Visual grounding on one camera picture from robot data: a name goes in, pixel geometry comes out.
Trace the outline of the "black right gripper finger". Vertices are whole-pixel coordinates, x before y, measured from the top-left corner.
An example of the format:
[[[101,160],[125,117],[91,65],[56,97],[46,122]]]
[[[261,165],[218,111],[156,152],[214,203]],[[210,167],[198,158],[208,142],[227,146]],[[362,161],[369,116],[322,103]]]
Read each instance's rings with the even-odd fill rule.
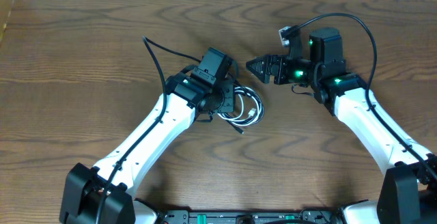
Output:
[[[270,73],[268,70],[269,65],[266,63],[247,63],[246,68],[254,76],[256,76],[262,83],[269,84]]]
[[[263,55],[246,62],[247,68],[266,68],[270,65],[272,55]]]

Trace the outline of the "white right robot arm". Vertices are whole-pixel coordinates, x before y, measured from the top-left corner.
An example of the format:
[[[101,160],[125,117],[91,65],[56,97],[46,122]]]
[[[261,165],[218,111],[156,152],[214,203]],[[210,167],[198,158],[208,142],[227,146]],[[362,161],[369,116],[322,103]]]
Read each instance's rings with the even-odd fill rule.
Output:
[[[378,200],[342,206],[330,222],[435,223],[436,155],[397,125],[359,75],[346,70],[339,30],[312,31],[308,59],[297,27],[284,27],[279,35],[289,53],[257,57],[247,70],[262,83],[310,87],[311,97],[358,137],[384,176]]]

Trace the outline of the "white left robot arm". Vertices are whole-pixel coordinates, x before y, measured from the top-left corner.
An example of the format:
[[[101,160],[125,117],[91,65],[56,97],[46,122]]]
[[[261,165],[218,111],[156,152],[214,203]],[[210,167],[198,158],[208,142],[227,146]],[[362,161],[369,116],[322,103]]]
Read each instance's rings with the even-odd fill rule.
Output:
[[[209,48],[197,66],[170,76],[150,114],[110,154],[89,168],[78,163],[66,177],[60,223],[145,223],[158,213],[136,199],[145,175],[170,143],[201,113],[234,107],[227,77],[233,59]]]

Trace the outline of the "cardboard box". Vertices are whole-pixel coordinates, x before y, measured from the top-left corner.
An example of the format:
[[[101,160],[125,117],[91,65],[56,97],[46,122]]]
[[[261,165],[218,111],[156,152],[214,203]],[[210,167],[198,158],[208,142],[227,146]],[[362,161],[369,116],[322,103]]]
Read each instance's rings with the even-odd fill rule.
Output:
[[[14,4],[14,0],[0,0],[0,34],[1,40],[3,39],[3,35],[5,33],[8,19],[10,17],[12,6]]]

